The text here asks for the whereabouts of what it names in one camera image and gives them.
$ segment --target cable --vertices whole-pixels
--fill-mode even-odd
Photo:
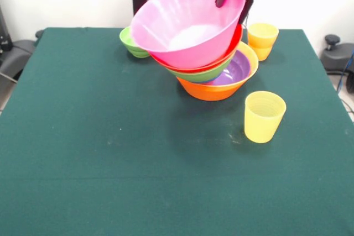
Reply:
[[[249,16],[249,13],[247,13],[246,21],[242,24],[245,28],[247,28],[248,16]]]
[[[341,89],[342,89],[342,80],[343,80],[344,73],[348,69],[348,67],[352,64],[353,57],[354,57],[354,51],[353,51],[352,55],[350,56],[347,65],[345,66],[345,68],[342,71],[342,75],[341,75],[341,78],[339,79],[339,83],[338,83],[338,86],[337,86],[337,93],[339,93],[341,91]]]
[[[4,78],[12,81],[13,83],[17,84],[17,80],[14,80],[13,78],[9,77],[8,75],[5,75],[4,73],[0,72],[0,76],[3,76]]]
[[[348,107],[348,109],[349,109],[348,112],[354,114],[352,107],[350,107],[350,105],[346,101],[344,101],[343,99],[341,99],[341,101]]]
[[[329,76],[341,76],[343,71],[328,70],[328,71],[326,71],[326,73]]]

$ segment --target cup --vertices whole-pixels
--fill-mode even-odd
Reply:
[[[278,28],[268,23],[255,23],[248,28],[248,45],[256,52],[259,61],[267,59],[278,34]]]
[[[270,48],[256,48],[252,45],[248,45],[249,47],[251,47],[253,49],[253,51],[256,53],[258,60],[259,61],[264,61],[265,59],[268,58],[270,52],[272,51],[273,47]]]
[[[269,142],[287,109],[285,101],[269,91],[256,91],[245,100],[244,133],[256,143]]]

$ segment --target table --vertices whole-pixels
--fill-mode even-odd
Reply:
[[[45,31],[0,117],[2,236],[353,235],[354,127],[302,30],[220,102],[119,32]],[[263,145],[242,129],[256,90],[287,102]]]

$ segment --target black stand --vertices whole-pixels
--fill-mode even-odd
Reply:
[[[34,50],[34,42],[31,40],[12,42],[0,9],[0,103],[9,85],[19,79]]]

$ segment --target stacked bowls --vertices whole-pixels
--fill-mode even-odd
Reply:
[[[132,20],[131,37],[192,96],[222,99],[227,93],[221,97],[213,90],[216,96],[211,97],[202,91],[246,80],[257,69],[250,53],[237,50],[245,47],[239,45],[242,26],[237,24],[245,1],[225,0],[217,8],[215,0],[149,0]]]
[[[149,57],[149,52],[144,51],[140,47],[138,47],[134,41],[131,38],[131,28],[126,27],[121,31],[119,34],[119,38],[121,39],[121,42],[124,44],[124,46],[127,48],[127,50],[135,57],[137,58],[145,58]]]

